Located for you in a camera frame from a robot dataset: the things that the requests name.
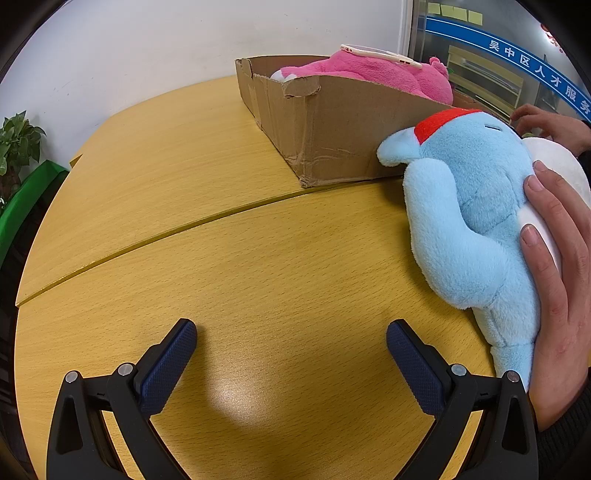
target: plush toy ear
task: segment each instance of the plush toy ear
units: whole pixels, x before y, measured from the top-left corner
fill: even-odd
[[[447,80],[449,80],[449,71],[447,67],[441,63],[437,57],[431,57],[429,59],[429,64],[439,73],[441,73]]]
[[[414,128],[407,128],[390,135],[378,148],[379,162],[385,167],[410,163],[421,158],[420,145]]]

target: human hand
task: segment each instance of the human hand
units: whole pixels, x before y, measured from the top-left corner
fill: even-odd
[[[577,400],[587,383],[591,350],[591,210],[556,172],[536,161],[525,194],[544,218],[562,256],[562,278],[533,225],[521,230],[521,248],[541,304],[530,400],[540,431]]]
[[[576,118],[546,112],[527,104],[513,112],[511,121],[518,121],[515,130],[519,135],[541,128],[542,137],[552,137],[552,140],[570,150],[575,157],[591,150],[591,128]]]

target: white phone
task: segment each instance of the white phone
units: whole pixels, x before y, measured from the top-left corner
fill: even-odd
[[[388,50],[380,50],[378,48],[371,48],[371,47],[362,47],[361,45],[348,45],[343,43],[340,46],[341,50],[347,51],[352,53],[353,55],[358,55],[360,57],[373,57],[375,59],[383,59],[389,60],[396,63],[401,63],[403,65],[410,65],[411,67],[415,67],[416,69],[422,69],[423,65],[413,59],[409,59],[404,55],[400,55],[398,53],[394,53]]]

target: metal screw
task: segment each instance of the metal screw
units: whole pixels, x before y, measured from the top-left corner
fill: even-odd
[[[507,378],[513,383],[517,383],[520,380],[519,373],[514,372],[513,370],[507,372]]]
[[[134,366],[132,364],[122,364],[117,369],[117,373],[124,377],[125,375],[129,375],[134,370]]]
[[[452,365],[452,373],[454,375],[457,375],[458,377],[463,377],[468,373],[468,370],[466,370],[466,367],[464,367],[463,365],[454,364]]]
[[[78,373],[77,372],[68,372],[66,373],[66,381],[68,383],[72,383],[76,378],[78,378]]]

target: wooden table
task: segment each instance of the wooden table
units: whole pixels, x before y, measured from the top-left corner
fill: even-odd
[[[400,180],[302,190],[233,77],[121,112],[79,154],[19,296],[18,408],[40,478],[64,374],[135,362],[180,317],[199,344],[152,422],[193,479],[391,480],[432,421],[386,348],[392,319],[492,374],[472,316],[413,260]]]

